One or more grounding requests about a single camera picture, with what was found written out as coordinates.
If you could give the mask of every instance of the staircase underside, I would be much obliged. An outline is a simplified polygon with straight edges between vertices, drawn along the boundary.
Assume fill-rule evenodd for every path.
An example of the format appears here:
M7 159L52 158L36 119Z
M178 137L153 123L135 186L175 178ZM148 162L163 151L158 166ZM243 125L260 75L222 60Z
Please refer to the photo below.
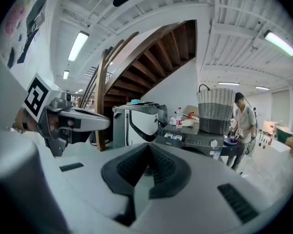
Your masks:
M195 21L164 26L146 38L105 85L104 107L140 99L195 57Z

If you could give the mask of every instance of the plastic bottle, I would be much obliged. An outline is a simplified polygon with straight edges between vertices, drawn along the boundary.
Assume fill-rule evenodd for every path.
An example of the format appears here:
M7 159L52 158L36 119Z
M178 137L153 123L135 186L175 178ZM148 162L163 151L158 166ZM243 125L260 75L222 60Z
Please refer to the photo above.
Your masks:
M181 111L181 107L178 107L176 128L182 128L182 111Z

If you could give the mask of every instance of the ceiling light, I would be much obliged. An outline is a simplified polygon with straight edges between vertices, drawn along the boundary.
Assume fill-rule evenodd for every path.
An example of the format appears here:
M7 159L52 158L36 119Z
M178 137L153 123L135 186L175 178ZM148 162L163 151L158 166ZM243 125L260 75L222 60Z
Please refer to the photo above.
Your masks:
M255 88L257 88L257 89L262 89L262 90L269 90L269 88L260 87L260 86L256 86Z
M277 45L279 48L283 49L290 56L293 56L293 48L284 40L282 40L279 36L273 33L271 30L266 31L266 33L264 34L264 38L272 42L273 44Z
M86 40L88 39L89 34L87 34L84 31L79 32L79 34L76 37L76 40L73 44L73 47L70 51L68 60L69 61L75 61L77 58L77 55L79 54L80 50L82 49L84 43L86 42Z
M240 85L239 82L219 82L218 84L219 85L235 85L235 86Z
M64 74L63 74L63 79L64 79L64 80L67 80L68 73L69 73L68 70L64 70Z

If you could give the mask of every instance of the gray and white basket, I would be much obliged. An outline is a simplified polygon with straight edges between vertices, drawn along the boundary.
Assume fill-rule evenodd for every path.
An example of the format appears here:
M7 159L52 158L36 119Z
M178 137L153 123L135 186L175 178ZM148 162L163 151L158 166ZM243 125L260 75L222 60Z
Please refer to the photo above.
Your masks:
M199 103L200 130L223 135L229 131L230 120L233 113L235 92L232 89L214 88L196 93Z

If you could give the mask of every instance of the green bin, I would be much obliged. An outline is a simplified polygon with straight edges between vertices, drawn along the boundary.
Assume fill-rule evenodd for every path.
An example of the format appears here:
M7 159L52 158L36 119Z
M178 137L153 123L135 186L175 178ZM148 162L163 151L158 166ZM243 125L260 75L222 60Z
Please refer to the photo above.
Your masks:
M277 140L283 144L285 144L288 137L291 137L293 135L292 133L285 132L278 127L276 127L276 129L277 129Z

